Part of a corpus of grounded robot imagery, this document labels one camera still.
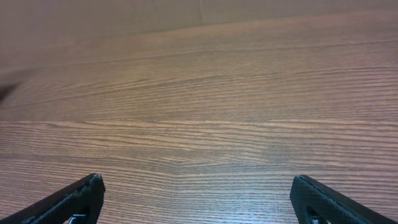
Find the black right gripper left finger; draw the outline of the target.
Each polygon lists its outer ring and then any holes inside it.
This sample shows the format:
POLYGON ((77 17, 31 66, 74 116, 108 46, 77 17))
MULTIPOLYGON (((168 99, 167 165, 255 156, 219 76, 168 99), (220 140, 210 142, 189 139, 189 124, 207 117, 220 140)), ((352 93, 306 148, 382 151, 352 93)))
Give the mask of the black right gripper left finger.
POLYGON ((1 220, 1 223, 63 224, 98 221, 106 189, 99 174, 86 177, 1 220))

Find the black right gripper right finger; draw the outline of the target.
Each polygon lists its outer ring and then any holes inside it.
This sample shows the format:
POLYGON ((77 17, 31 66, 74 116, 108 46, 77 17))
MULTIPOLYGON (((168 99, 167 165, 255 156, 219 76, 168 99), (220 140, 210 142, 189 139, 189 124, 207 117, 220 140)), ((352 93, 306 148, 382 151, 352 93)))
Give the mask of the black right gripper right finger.
POLYGON ((294 177, 290 201, 300 224, 397 224, 307 175, 294 177))

